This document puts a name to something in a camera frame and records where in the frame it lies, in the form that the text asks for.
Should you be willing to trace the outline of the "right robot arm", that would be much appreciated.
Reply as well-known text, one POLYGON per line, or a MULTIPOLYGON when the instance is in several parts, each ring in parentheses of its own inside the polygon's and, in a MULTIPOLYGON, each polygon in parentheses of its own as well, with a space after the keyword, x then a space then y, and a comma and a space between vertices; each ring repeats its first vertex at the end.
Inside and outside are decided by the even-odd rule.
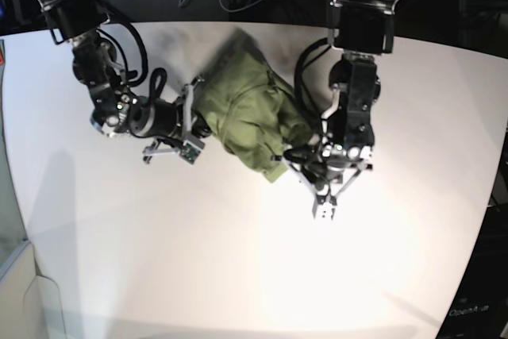
POLYGON ((110 13, 101 0, 37 0, 55 44, 69 43, 72 70, 90 95, 94 109, 90 123, 106 137, 149 139, 142 152, 149 164, 154 156, 177 155, 194 164, 205 148, 210 130, 194 110, 204 79, 196 76, 183 86, 174 102, 163 100, 167 71, 148 67, 148 53, 140 34, 125 20, 140 53, 141 69, 129 69, 123 48, 102 25, 110 13))

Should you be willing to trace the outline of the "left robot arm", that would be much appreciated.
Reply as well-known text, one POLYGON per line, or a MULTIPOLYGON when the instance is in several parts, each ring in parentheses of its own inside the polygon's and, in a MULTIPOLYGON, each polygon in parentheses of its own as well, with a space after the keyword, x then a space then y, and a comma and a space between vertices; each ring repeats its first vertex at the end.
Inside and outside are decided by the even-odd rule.
POLYGON ((331 219, 338 198, 372 169, 371 108, 380 92, 375 58, 393 51, 399 0, 326 1, 328 34, 298 58, 294 94, 299 107, 305 107, 303 74, 308 57, 326 47, 341 52, 329 72, 331 103, 323 111, 308 111, 314 136, 306 144, 287 149, 282 161, 313 193, 313 216, 331 219))

